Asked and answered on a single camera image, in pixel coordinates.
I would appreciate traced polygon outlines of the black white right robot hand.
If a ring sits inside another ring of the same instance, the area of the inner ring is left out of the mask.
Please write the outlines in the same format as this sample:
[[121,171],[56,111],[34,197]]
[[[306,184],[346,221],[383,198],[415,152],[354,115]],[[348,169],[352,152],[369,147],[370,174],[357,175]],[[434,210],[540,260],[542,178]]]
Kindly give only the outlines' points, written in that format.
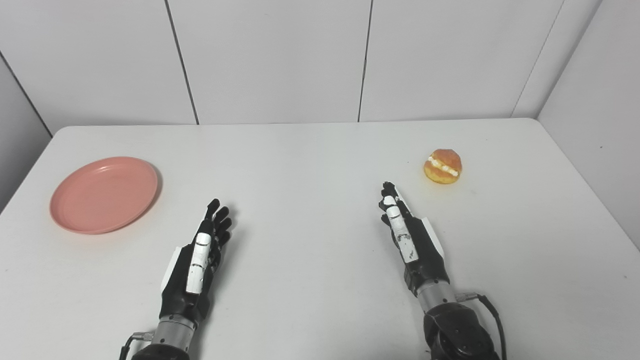
[[378,207],[403,261],[407,289],[417,296],[425,284],[450,284],[442,247],[435,243],[436,238],[432,237],[425,221],[413,215],[394,183],[382,183]]

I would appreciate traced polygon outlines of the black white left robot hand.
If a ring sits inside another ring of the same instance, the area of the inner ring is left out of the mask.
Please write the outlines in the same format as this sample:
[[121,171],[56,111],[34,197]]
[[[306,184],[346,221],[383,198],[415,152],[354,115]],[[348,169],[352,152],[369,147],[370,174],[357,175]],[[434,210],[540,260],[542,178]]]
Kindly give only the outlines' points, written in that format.
[[158,317],[179,316],[198,326],[211,308],[210,291],[222,250],[231,239],[230,209],[213,199],[189,244],[178,247],[161,292]]

